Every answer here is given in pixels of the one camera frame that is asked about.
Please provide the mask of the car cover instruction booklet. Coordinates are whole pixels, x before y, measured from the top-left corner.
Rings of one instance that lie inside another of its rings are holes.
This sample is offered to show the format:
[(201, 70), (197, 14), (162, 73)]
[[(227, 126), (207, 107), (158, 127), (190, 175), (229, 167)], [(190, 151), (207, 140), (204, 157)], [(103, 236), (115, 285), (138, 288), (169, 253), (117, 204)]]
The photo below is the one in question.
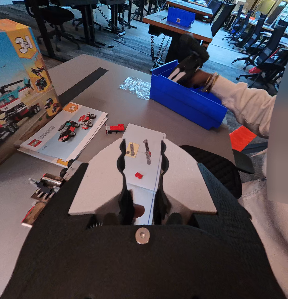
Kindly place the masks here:
[(105, 124), (107, 116), (106, 112), (69, 102), (18, 151), (55, 164), (57, 160), (75, 160)]

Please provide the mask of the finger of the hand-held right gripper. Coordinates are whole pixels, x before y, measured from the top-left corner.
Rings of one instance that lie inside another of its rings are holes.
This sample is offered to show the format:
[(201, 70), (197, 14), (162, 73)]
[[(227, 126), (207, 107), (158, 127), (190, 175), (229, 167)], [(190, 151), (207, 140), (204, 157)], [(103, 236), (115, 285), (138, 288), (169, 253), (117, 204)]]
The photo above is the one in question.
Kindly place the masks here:
[(191, 68), (178, 66), (177, 83), (191, 83)]
[(169, 75), (169, 80), (180, 80), (183, 77), (182, 65), (179, 63)]

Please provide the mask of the grey red lego assembly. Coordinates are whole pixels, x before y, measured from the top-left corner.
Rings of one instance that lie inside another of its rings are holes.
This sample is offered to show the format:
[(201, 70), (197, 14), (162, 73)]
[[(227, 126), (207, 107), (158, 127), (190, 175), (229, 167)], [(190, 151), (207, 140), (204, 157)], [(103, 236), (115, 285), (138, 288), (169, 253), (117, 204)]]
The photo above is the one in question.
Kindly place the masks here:
[(108, 135), (108, 134), (111, 134), (111, 133), (120, 133), (120, 132), (124, 132), (125, 131), (125, 127), (124, 127), (124, 124), (118, 124), (118, 125), (107, 125), (105, 124), (105, 133)]

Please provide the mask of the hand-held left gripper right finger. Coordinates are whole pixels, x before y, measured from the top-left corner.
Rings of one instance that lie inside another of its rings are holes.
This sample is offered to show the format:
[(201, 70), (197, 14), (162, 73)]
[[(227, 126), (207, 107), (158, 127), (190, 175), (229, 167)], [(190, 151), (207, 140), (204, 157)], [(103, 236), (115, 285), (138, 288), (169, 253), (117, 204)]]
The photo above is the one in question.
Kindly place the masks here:
[(153, 224), (165, 224), (172, 213), (187, 224), (192, 214), (215, 215), (217, 209), (198, 162), (168, 139), (161, 141), (161, 174), (154, 198)]

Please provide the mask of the open lego instruction booklet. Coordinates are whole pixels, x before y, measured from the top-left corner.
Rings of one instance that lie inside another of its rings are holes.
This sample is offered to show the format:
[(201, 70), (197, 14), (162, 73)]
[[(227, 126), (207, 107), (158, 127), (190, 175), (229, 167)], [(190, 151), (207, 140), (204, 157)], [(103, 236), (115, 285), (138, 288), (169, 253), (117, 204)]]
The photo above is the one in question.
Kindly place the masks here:
[[(145, 208), (144, 214), (135, 220), (135, 225), (151, 225), (153, 205), (161, 173), (161, 142), (165, 133), (128, 124), (123, 134), (126, 141), (125, 169), (127, 188), (132, 191), (135, 204)], [(142, 179), (135, 173), (143, 175)]]

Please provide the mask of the black office chair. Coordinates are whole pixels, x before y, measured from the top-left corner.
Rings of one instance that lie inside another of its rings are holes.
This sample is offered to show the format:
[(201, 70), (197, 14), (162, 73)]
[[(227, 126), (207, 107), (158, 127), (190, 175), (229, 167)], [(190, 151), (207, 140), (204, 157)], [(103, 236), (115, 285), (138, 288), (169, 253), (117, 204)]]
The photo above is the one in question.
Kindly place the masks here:
[(77, 49), (80, 50), (80, 45), (74, 36), (67, 33), (64, 29), (64, 23), (73, 20), (74, 14), (70, 10), (60, 7), (58, 4), (50, 5), (48, 0), (37, 0), (35, 2), (39, 9), (41, 20), (53, 28), (52, 31), (48, 32), (48, 36), (50, 39), (55, 38), (56, 51), (61, 51), (58, 42), (60, 42), (62, 38), (72, 42), (77, 46)]

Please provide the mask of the orange red flat object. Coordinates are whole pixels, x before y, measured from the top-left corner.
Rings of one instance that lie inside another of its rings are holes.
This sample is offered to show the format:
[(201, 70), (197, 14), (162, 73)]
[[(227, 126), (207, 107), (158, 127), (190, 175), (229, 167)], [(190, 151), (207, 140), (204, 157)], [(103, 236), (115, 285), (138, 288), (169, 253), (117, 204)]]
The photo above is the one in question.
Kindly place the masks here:
[(257, 135), (245, 126), (240, 126), (229, 134), (232, 149), (239, 152), (241, 152), (256, 137)]

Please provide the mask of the clear plastic bag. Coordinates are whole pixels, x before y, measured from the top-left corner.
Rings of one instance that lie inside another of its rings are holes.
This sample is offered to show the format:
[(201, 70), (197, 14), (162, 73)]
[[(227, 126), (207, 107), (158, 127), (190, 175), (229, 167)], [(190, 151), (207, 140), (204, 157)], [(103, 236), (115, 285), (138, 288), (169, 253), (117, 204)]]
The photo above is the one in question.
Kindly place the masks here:
[(135, 95), (138, 99), (150, 99), (150, 82), (145, 80), (130, 76), (118, 88)]

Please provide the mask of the black quilted wrist pad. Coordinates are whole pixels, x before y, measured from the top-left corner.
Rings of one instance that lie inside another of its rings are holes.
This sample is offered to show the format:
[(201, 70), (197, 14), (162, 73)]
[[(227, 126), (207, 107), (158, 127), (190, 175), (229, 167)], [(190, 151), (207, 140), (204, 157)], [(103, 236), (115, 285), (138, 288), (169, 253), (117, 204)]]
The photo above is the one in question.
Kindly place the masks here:
[(242, 196), (240, 175), (231, 161), (194, 146), (181, 145), (180, 148), (186, 151), (198, 163), (203, 164), (236, 199)]

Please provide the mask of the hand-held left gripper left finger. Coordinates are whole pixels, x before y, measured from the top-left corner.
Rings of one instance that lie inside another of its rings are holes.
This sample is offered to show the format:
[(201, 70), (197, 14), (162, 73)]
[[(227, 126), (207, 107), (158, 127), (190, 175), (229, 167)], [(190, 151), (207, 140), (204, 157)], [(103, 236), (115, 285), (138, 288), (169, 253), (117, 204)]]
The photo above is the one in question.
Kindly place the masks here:
[(125, 154), (126, 141), (118, 139), (90, 160), (69, 215), (94, 214), (102, 221), (106, 214), (114, 213), (121, 224), (133, 223), (135, 208), (123, 172)]

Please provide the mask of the black red lego truck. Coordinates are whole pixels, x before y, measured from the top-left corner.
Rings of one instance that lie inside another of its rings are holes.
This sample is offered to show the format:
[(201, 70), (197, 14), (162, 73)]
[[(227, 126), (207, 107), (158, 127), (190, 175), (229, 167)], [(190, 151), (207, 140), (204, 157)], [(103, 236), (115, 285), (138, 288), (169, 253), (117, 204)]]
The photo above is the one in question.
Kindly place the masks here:
[(33, 206), (27, 212), (26, 216), (21, 221), (22, 226), (31, 228), (37, 217), (41, 214), (48, 202), (56, 195), (62, 186), (79, 169), (82, 162), (70, 160), (67, 168), (60, 171), (60, 175), (52, 175), (45, 173), (39, 181), (29, 178), (29, 182), (36, 186), (36, 191), (32, 194), (31, 199), (34, 200)]

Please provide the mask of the large blue plastic bin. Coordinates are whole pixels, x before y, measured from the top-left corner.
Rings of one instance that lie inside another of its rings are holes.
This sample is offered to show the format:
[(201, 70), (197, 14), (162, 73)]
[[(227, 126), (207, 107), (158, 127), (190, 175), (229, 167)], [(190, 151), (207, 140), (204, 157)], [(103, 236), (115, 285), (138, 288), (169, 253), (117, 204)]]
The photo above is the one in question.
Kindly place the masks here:
[(174, 60), (152, 70), (150, 99), (162, 104), (204, 129), (218, 128), (227, 108), (212, 93), (183, 87), (168, 76), (178, 65)]

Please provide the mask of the lego set box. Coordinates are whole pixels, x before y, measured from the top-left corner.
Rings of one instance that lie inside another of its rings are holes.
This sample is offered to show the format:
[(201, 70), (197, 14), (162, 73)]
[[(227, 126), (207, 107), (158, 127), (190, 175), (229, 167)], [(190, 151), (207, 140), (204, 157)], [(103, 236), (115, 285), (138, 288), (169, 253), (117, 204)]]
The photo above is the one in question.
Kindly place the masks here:
[(0, 20), (0, 165), (61, 111), (30, 27)]

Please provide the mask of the wooden desk black legs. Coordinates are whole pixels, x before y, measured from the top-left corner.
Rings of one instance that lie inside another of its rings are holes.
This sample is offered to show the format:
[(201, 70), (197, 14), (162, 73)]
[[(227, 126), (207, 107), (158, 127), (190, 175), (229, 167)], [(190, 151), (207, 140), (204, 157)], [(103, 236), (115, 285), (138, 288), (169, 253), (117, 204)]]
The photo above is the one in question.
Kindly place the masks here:
[(150, 14), (143, 18), (143, 22), (149, 24), (148, 33), (150, 37), (151, 48), (153, 46), (153, 36), (164, 35), (164, 39), (168, 37), (167, 41), (164, 40), (161, 53), (156, 58), (156, 62), (153, 65), (153, 69), (169, 62), (168, 56), (172, 53), (173, 45), (178, 41), (182, 34), (190, 34), (198, 41), (201, 42), (205, 48), (213, 40), (211, 32), (211, 26), (209, 23), (205, 23), (199, 20), (195, 20), (191, 27), (186, 28), (181, 25), (174, 24), (167, 20), (168, 12), (163, 10), (154, 14)]

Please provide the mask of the small blue bin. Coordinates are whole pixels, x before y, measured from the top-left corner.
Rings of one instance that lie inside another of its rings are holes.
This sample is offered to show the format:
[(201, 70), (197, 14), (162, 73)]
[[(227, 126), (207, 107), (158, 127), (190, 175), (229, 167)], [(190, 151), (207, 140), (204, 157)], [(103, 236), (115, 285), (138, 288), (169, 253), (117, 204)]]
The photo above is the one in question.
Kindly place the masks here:
[(190, 11), (169, 7), (167, 21), (185, 28), (190, 28), (195, 21), (196, 14)]

